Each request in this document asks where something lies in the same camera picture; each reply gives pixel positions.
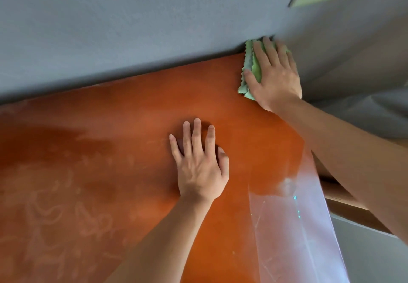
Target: forearm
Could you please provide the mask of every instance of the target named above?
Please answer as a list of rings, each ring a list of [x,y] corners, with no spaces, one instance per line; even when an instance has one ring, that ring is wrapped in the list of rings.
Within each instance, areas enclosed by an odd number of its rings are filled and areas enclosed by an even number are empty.
[[[300,99],[276,113],[330,173],[393,233],[408,243],[408,150],[373,136]]]
[[[178,283],[211,202],[181,197],[106,282]]]

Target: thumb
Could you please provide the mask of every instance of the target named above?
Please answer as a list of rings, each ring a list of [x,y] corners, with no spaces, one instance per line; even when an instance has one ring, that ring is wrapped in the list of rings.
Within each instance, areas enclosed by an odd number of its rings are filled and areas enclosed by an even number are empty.
[[[221,147],[218,147],[218,165],[220,166],[222,178],[225,181],[229,179],[229,157]]]
[[[254,93],[258,91],[261,85],[258,83],[254,74],[252,74],[249,69],[244,69],[244,78],[249,86],[249,89],[251,90],[252,95],[254,95]]]

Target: finger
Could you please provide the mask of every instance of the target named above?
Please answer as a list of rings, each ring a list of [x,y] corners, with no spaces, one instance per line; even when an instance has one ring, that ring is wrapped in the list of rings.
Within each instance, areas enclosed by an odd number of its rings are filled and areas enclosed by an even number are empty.
[[[282,64],[282,66],[286,69],[290,69],[289,65],[289,59],[288,59],[288,48],[284,43],[281,41],[277,40],[276,41],[276,49],[278,51],[278,57],[279,57],[279,62]]]
[[[215,127],[213,125],[208,127],[207,137],[205,139],[205,153],[208,156],[215,157]]]
[[[259,66],[261,67],[261,71],[265,72],[265,70],[271,66],[268,56],[262,50],[261,43],[258,42],[257,40],[253,42],[252,47],[254,49],[256,58],[258,59],[258,63],[259,63]]]
[[[220,166],[222,179],[229,179],[229,157],[221,147],[218,147],[218,166]]]
[[[252,72],[249,69],[244,69],[244,78],[249,86],[249,90],[251,90],[252,95],[255,97],[255,95],[258,93],[262,86],[259,84],[254,74],[252,74]]]
[[[299,73],[297,71],[298,69],[297,69],[297,66],[296,66],[296,62],[293,59],[293,55],[292,55],[292,53],[290,51],[288,52],[288,59],[289,59],[290,68],[298,75]]]
[[[269,39],[269,37],[264,37],[264,46],[266,50],[266,54],[268,55],[269,62],[271,63],[272,66],[278,66],[280,64],[279,57],[278,57],[278,52],[275,49],[275,46]]]
[[[171,146],[171,154],[173,154],[176,164],[179,165],[183,157],[180,153],[180,149],[178,148],[176,137],[170,134],[169,139],[170,139],[170,146]]]
[[[187,121],[183,123],[183,149],[185,157],[191,156],[191,127]]]
[[[201,120],[198,118],[194,119],[194,129],[191,142],[193,143],[193,153],[198,154],[203,152],[203,146],[201,143]]]

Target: hand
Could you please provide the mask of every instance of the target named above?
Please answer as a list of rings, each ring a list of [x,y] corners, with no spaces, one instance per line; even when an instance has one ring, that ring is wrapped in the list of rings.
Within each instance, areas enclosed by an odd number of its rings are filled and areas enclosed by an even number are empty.
[[[170,145],[177,164],[180,195],[204,198],[212,202],[219,197],[229,179],[228,157],[218,148],[217,164],[215,156],[215,128],[210,125],[205,141],[205,151],[201,144],[201,121],[194,120],[194,131],[191,136],[189,122],[183,124],[184,156],[180,153],[176,138],[170,135]]]
[[[253,44],[261,67],[261,83],[258,83],[249,69],[244,70],[244,77],[258,104],[265,110],[276,112],[280,104],[301,99],[302,88],[292,53],[287,53],[286,46],[278,41],[277,50],[275,50],[268,37],[264,37],[263,42],[266,54],[259,42]]]

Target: transparent plastic sheet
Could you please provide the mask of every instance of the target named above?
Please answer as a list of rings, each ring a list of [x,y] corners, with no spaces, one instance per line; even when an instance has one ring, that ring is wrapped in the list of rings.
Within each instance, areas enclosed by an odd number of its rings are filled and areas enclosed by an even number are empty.
[[[261,283],[349,282],[310,152],[279,195],[249,192]]]
[[[408,138],[408,86],[313,105],[377,136]]]
[[[0,282],[103,282],[177,202],[168,136],[197,116],[204,136],[216,127],[230,181],[182,282],[348,282],[311,153],[236,93],[242,61],[1,106]]]

